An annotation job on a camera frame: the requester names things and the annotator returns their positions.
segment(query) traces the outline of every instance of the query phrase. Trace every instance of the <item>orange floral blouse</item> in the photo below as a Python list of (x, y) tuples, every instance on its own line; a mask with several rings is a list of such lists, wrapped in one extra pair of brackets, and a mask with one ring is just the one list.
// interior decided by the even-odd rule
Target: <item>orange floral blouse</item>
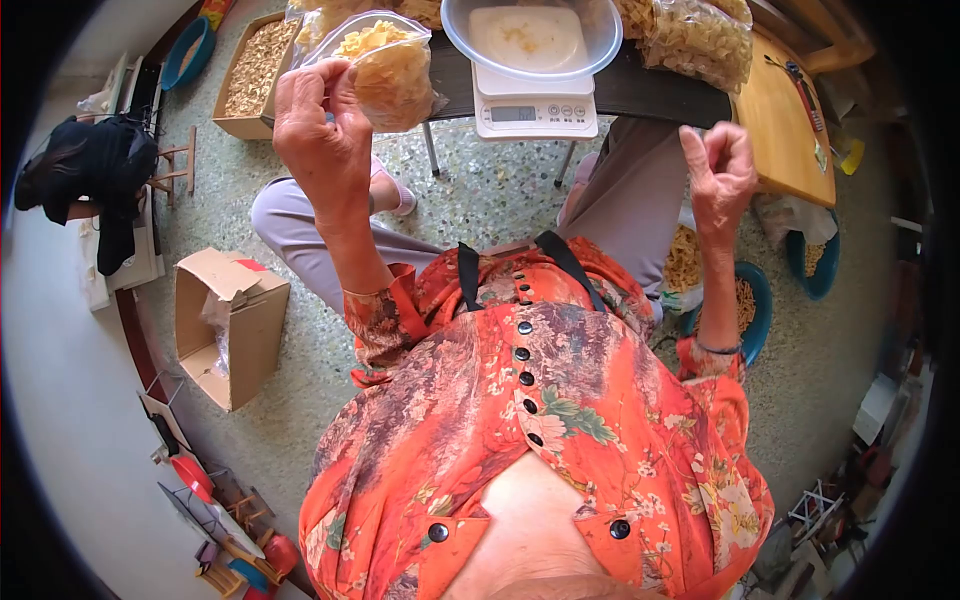
[(485, 486), (528, 451), (583, 495), (575, 525), (619, 581), (713, 599), (753, 563), (774, 506), (744, 453), (742, 356), (682, 339), (674, 375), (639, 284), (567, 243), (608, 312), (539, 249), (480, 257), (484, 310), (463, 307), (455, 249), (344, 293), (364, 390), (321, 437), (300, 510), (321, 598), (440, 597), (487, 528)]

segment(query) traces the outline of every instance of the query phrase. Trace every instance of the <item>black cloth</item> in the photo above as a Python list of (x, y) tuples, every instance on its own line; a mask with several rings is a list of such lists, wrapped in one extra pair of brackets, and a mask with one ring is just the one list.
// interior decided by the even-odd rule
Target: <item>black cloth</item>
[[(584, 286), (590, 295), (590, 302), (593, 309), (599, 312), (607, 312), (607, 305), (603, 303), (600, 294), (597, 293), (593, 285), (587, 279), (587, 273), (584, 266), (580, 264), (573, 251), (559, 235), (553, 231), (545, 231), (534, 240), (540, 250), (553, 258), (557, 266), (567, 275), (577, 280)], [(464, 294), (464, 301), (467, 303), (467, 310), (483, 310), (483, 306), (477, 302), (477, 291), (480, 281), (480, 255), (476, 250), (460, 242), (457, 249), (457, 277), (460, 279), (460, 291)]]
[(46, 152), (79, 147), (60, 163), (38, 190), (47, 218), (66, 224), (70, 205), (87, 196), (100, 211), (97, 271), (113, 275), (133, 256), (137, 192), (156, 170), (156, 142), (125, 115), (92, 125), (71, 116), (50, 134)]

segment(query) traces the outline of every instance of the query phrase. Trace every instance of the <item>pink slipper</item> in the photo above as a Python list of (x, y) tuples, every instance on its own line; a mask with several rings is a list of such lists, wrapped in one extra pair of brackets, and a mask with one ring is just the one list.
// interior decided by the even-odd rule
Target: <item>pink slipper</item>
[(394, 208), (390, 212), (395, 214), (397, 217), (403, 217), (417, 208), (417, 197), (414, 196), (414, 193), (411, 192), (406, 187), (403, 187), (396, 182), (394, 176), (390, 175), (390, 172), (383, 166), (383, 163), (380, 162), (380, 159), (376, 155), (370, 155), (370, 179), (373, 179), (373, 176), (377, 173), (383, 173), (390, 178), (390, 181), (396, 186), (396, 191), (400, 194), (400, 206)]
[(590, 182), (590, 174), (593, 173), (593, 167), (596, 166), (597, 158), (599, 157), (600, 155), (598, 153), (591, 152), (584, 156), (580, 164), (577, 165), (577, 170), (573, 173), (573, 184), (570, 185), (570, 193), (566, 195), (566, 200), (564, 200), (564, 204), (560, 207), (560, 212), (557, 213), (557, 227), (560, 227), (566, 218), (566, 210), (570, 204), (570, 199), (573, 198), (573, 192), (580, 190), (581, 193), (583, 193), (582, 188), (586, 187)]

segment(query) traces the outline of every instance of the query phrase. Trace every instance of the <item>red bowl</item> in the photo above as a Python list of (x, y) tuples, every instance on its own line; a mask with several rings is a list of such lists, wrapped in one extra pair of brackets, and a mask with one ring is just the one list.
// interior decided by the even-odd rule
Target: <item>red bowl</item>
[(207, 504), (213, 502), (213, 482), (197, 461), (188, 456), (175, 456), (170, 459), (170, 462), (183, 481), (183, 485), (193, 490), (193, 493), (203, 502)]

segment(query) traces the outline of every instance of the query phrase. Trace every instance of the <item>dark table top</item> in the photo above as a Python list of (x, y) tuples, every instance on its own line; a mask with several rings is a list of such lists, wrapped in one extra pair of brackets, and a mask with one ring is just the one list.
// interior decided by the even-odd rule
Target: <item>dark table top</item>
[[(470, 62), (443, 32), (430, 40), (430, 79), (449, 103), (431, 120), (473, 116)], [(730, 97), (704, 82), (665, 69), (643, 68), (643, 56), (631, 40), (607, 68), (593, 76), (597, 112), (653, 117), (709, 129), (731, 119)]]

